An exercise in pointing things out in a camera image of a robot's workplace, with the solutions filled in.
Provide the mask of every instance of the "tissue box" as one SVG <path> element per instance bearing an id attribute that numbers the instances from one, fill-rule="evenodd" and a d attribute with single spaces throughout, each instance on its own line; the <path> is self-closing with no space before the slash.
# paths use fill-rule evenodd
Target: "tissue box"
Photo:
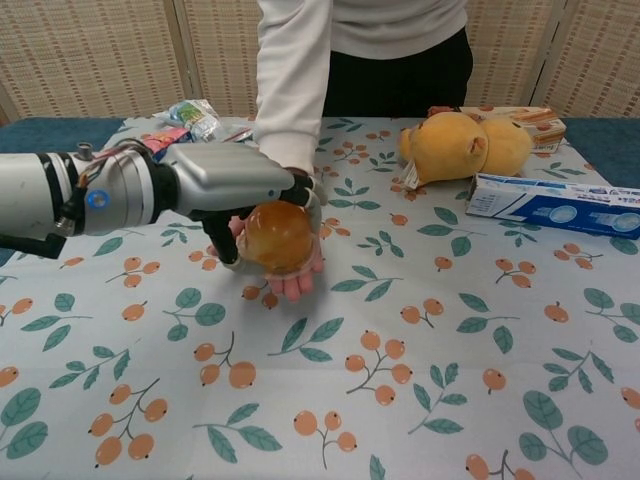
<path id="1" fill-rule="evenodd" d="M 640 190 L 477 174 L 469 215 L 622 237 L 640 237 Z"/>
<path id="2" fill-rule="evenodd" d="M 433 107 L 429 116 L 442 111 L 466 113 L 476 121 L 492 117 L 507 117 L 529 132 L 533 139 L 532 153 L 554 153 L 567 131 L 566 125 L 551 108 L 542 107 Z"/>

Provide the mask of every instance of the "white sweater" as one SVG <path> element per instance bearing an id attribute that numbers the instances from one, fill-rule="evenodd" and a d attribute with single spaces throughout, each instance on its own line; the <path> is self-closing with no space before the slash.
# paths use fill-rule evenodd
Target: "white sweater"
<path id="1" fill-rule="evenodd" d="M 258 0 L 254 139 L 284 167 L 313 172 L 332 50 L 390 59 L 451 37 L 466 0 Z"/>

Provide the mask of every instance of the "plastic bag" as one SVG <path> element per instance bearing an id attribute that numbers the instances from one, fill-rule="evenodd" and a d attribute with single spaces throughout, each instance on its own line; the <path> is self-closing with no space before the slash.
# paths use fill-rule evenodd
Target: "plastic bag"
<path id="1" fill-rule="evenodd" d="M 207 100 L 184 100 L 154 116 L 174 127 L 189 129 L 196 142 L 223 141 L 229 136 Z"/>

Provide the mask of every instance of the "yellow plush toy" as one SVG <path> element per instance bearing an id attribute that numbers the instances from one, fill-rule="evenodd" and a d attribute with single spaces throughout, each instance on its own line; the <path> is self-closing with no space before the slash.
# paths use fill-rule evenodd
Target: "yellow plush toy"
<path id="1" fill-rule="evenodd" d="M 478 123 L 460 112 L 440 112 L 400 135 L 403 181 L 410 189 L 483 172 L 513 176 L 526 163 L 533 140 L 507 118 Z"/>

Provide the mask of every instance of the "blue button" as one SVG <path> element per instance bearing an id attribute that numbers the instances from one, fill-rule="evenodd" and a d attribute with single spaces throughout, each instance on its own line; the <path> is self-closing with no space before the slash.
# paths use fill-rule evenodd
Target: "blue button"
<path id="1" fill-rule="evenodd" d="M 95 210 L 102 210 L 109 206 L 109 194 L 104 190 L 93 190 L 87 197 L 87 203 Z"/>

